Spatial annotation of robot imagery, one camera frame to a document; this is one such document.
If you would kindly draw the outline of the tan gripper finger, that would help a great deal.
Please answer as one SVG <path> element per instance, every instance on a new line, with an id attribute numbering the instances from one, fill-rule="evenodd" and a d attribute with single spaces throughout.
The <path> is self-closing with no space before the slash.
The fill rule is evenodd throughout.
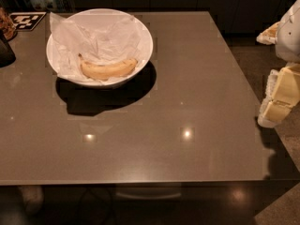
<path id="1" fill-rule="evenodd" d="M 300 101 L 300 64 L 288 63 L 279 71 L 272 99 L 289 106 Z"/>
<path id="2" fill-rule="evenodd" d="M 262 119 L 280 123 L 289 115 L 291 110 L 292 107 L 287 103 L 265 99 L 262 102 Z"/>

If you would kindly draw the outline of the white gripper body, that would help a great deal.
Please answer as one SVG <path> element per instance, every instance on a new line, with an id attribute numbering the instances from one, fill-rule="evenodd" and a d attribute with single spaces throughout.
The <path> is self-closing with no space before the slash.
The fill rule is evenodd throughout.
<path id="1" fill-rule="evenodd" d="M 269 28 L 265 29 L 256 37 L 256 41 L 264 45 L 276 44 L 278 26 L 279 22 L 272 24 Z"/>

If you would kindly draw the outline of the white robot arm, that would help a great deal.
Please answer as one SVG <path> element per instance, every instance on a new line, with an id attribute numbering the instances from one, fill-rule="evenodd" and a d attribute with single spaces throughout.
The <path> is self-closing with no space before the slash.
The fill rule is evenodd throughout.
<path id="1" fill-rule="evenodd" d="M 271 70 L 259 111 L 258 124 L 274 128 L 300 101 L 300 0 L 296 0 L 281 20 L 261 32 L 256 40 L 274 45 L 277 57 L 287 62 L 280 71 Z"/>

